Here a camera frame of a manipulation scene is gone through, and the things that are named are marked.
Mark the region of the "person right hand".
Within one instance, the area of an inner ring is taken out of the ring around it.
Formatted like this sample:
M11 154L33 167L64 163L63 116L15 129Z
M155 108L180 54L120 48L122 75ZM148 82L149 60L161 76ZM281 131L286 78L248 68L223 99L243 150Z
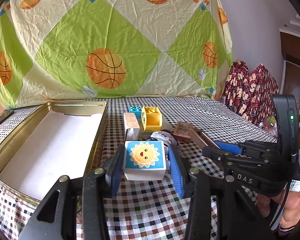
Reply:
M266 197L262 194L257 195L257 207L263 217L270 214L270 201L282 204L285 191L282 191L276 197ZM300 192L290 191L285 202L283 215L279 220L279 226L276 229L279 237L292 237L300 239Z

